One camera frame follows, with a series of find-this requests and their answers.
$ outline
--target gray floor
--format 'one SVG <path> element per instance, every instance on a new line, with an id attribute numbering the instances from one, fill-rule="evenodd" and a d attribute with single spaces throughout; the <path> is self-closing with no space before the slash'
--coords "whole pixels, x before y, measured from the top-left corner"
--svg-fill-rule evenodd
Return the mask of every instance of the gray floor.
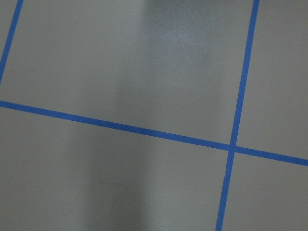
<path id="1" fill-rule="evenodd" d="M 228 144 L 252 3 L 25 0 L 0 100 Z M 260 1 L 238 146 L 308 159 L 307 10 Z M 0 115 L 1 230 L 215 230 L 227 151 Z M 236 154 L 223 230 L 308 231 L 308 167 Z"/>

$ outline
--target concrete floor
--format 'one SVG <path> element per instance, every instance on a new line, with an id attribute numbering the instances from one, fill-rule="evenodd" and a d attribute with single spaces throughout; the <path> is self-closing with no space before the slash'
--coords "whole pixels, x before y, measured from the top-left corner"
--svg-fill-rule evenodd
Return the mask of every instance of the concrete floor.
<path id="1" fill-rule="evenodd" d="M 308 231 L 308 2 L 254 8 L 233 151 L 253 0 L 17 2 L 1 230 Z"/>

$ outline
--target stain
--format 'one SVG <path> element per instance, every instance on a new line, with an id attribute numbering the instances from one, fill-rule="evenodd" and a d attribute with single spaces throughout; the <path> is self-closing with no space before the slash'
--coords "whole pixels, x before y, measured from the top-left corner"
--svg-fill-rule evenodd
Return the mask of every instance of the stain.
<path id="1" fill-rule="evenodd" d="M 77 219 L 88 227 L 106 224 L 117 201 L 128 191 L 119 183 L 96 182 L 82 187 L 75 198 L 74 211 Z"/>

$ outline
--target blue tape line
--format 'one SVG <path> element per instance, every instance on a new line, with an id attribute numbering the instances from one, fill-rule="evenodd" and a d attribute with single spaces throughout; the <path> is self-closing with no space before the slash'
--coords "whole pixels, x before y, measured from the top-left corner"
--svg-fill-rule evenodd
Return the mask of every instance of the blue tape line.
<path id="1" fill-rule="evenodd" d="M 287 156 L 287 155 L 269 153 L 265 151 L 259 151 L 259 150 L 243 148 L 243 147 L 236 147 L 235 152 L 246 154 L 246 155 L 257 156 L 257 157 L 263 157 L 263 158 L 271 159 L 271 160 L 283 161 L 283 162 L 297 164 L 297 165 L 308 166 L 308 160 L 297 158 L 297 157 L 292 157 L 292 156 Z"/>
<path id="2" fill-rule="evenodd" d="M 11 44 L 12 44 L 12 41 L 13 41 L 14 33 L 15 33 L 15 30 L 16 30 L 16 26 L 17 26 L 17 22 L 18 22 L 18 18 L 19 18 L 21 8 L 23 6 L 23 2 L 24 2 L 24 0 L 18 0 L 17 1 L 16 8 L 15 8 L 14 15 L 13 15 L 13 19 L 12 19 L 11 26 L 10 26 L 10 30 L 9 30 L 9 33 L 8 33 L 8 36 L 6 38 L 6 42 L 5 42 L 5 45 L 4 45 L 4 49 L 3 49 L 3 53 L 2 53 L 1 61 L 0 61 L 0 84 L 1 84 L 3 73 L 4 73 L 6 61 L 7 61 L 8 56 L 9 56 Z"/>
<path id="3" fill-rule="evenodd" d="M 229 145 L 224 144 L 224 143 L 207 141 L 207 140 L 197 139 L 197 138 L 188 137 L 188 136 L 181 136 L 181 135 L 176 135 L 176 134 L 162 132 L 162 131 L 156 131 L 156 130 L 151 130 L 151 129 L 146 129 L 146 128 L 140 128 L 140 127 L 125 125 L 125 124 L 109 122 L 105 120 L 93 119 L 93 118 L 84 117 L 84 116 L 78 116 L 78 115 L 73 115 L 73 114 L 68 114 L 68 113 L 63 113 L 63 112 L 46 110 L 42 108 L 26 106 L 26 105 L 21 105 L 17 103 L 0 101 L 0 107 L 10 108 L 10 109 L 18 110 L 18 111 L 23 111 L 23 112 L 30 112 L 30 113 L 34 113 L 38 115 L 43 115 L 43 116 L 50 116 L 50 117 L 59 118 L 59 119 L 71 120 L 71 121 L 75 121 L 79 123 L 91 124 L 91 125 L 96 125 L 96 126 L 105 127 L 105 128 L 112 128 L 112 129 L 117 129 L 121 131 L 128 131 L 128 132 L 163 138 L 163 139 L 172 140 L 172 141 L 190 143 L 190 144 L 200 145 L 204 147 L 222 149 L 226 151 L 229 150 Z"/>
<path id="4" fill-rule="evenodd" d="M 239 93 L 238 93 L 237 102 L 236 102 L 234 121 L 233 121 L 233 126 L 232 126 L 232 133 L 231 133 L 231 139 L 230 139 L 230 150 L 228 153 L 228 158 L 227 158 L 227 163 L 226 163 L 226 173 L 225 173 L 224 181 L 222 184 L 221 197 L 220 197 L 215 231 L 222 230 L 223 220 L 225 216 L 229 185 L 230 185 L 230 179 L 231 179 L 231 174 L 232 174 L 235 146 L 236 146 L 237 137 L 239 133 L 241 114 L 242 114 L 242 108 L 243 108 L 243 102 L 244 102 L 244 95 L 245 95 L 245 89 L 246 89 L 246 82 L 247 82 L 247 76 L 248 76 L 248 69 L 249 69 L 249 63 L 250 63 L 250 56 L 251 56 L 252 44 L 254 40 L 254 32 L 255 32 L 255 27 L 256 27 L 258 6 L 259 6 L 259 0 L 254 0 L 253 6 L 252 6 L 251 17 L 250 17 L 248 35 L 247 35 L 241 82 L 240 82 Z"/>

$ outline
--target blue tape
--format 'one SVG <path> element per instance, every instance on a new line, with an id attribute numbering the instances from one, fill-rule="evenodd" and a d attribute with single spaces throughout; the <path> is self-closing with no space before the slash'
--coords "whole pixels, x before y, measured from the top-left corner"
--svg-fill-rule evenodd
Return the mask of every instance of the blue tape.
<path id="1" fill-rule="evenodd" d="M 228 158 L 227 158 L 227 163 L 226 163 L 225 178 L 222 184 L 221 197 L 220 197 L 215 231 L 222 230 L 223 220 L 225 216 L 229 185 L 230 185 L 230 179 L 231 179 L 231 173 L 232 173 L 232 167 L 233 167 L 235 146 L 236 146 L 237 137 L 239 133 L 241 114 L 242 114 L 242 108 L 243 108 L 243 102 L 244 102 L 244 95 L 245 95 L 245 89 L 246 89 L 246 82 L 247 82 L 247 76 L 248 76 L 248 69 L 249 69 L 249 63 L 250 63 L 250 56 L 251 56 L 252 44 L 254 40 L 254 32 L 255 32 L 255 27 L 256 27 L 258 6 L 259 6 L 259 0 L 254 0 L 253 6 L 252 6 L 251 17 L 250 17 L 248 35 L 247 35 L 241 82 L 240 82 L 239 93 L 238 93 L 237 102 L 236 102 L 234 121 L 233 121 L 233 126 L 232 126 L 230 150 L 228 153 Z"/>
<path id="2" fill-rule="evenodd" d="M 297 165 L 308 166 L 308 160 L 297 158 L 297 157 L 292 157 L 292 156 L 287 156 L 287 155 L 269 153 L 265 151 L 259 151 L 259 150 L 243 148 L 243 147 L 236 147 L 235 152 L 246 154 L 246 155 L 257 156 L 257 157 L 263 157 L 263 158 L 271 159 L 271 160 L 283 161 L 283 162 L 297 164 Z"/>
<path id="3" fill-rule="evenodd" d="M 10 108 L 10 109 L 18 110 L 18 111 L 23 111 L 23 112 L 30 112 L 30 113 L 34 113 L 38 115 L 43 115 L 43 116 L 50 116 L 50 117 L 59 118 L 59 119 L 71 120 L 71 121 L 75 121 L 79 123 L 91 124 L 91 125 L 96 125 L 96 126 L 105 127 L 105 128 L 112 128 L 112 129 L 117 129 L 121 131 L 128 131 L 128 132 L 158 137 L 158 138 L 172 140 L 172 141 L 190 143 L 190 144 L 195 144 L 195 145 L 200 145 L 200 146 L 210 147 L 210 148 L 217 148 L 217 149 L 226 150 L 226 151 L 229 150 L 229 145 L 224 144 L 224 143 L 207 141 L 207 140 L 197 139 L 197 138 L 188 137 L 188 136 L 176 135 L 176 134 L 172 134 L 168 132 L 156 131 L 156 130 L 151 130 L 151 129 L 146 129 L 146 128 L 140 128 L 140 127 L 125 125 L 125 124 L 109 122 L 105 120 L 99 120 L 99 119 L 78 116 L 78 115 L 73 115 L 73 114 L 68 114 L 68 113 L 63 113 L 63 112 L 46 110 L 42 108 L 26 106 L 26 105 L 21 105 L 17 103 L 0 101 L 0 107 Z"/>
<path id="4" fill-rule="evenodd" d="M 11 44 L 12 44 L 12 41 L 13 41 L 14 33 L 15 33 L 15 30 L 16 30 L 16 26 L 17 26 L 17 22 L 18 22 L 18 18 L 19 18 L 21 8 L 23 6 L 23 2 L 24 2 L 24 0 L 18 0 L 17 1 L 16 8 L 15 8 L 14 15 L 13 15 L 13 19 L 12 19 L 11 26 L 10 26 L 10 30 L 9 30 L 9 33 L 8 33 L 8 36 L 6 38 L 6 42 L 5 42 L 5 45 L 4 45 L 4 49 L 3 49 L 3 53 L 2 53 L 1 61 L 0 61 L 0 84 L 1 84 L 3 73 L 4 73 L 6 61 L 7 61 L 8 56 L 9 56 Z"/>

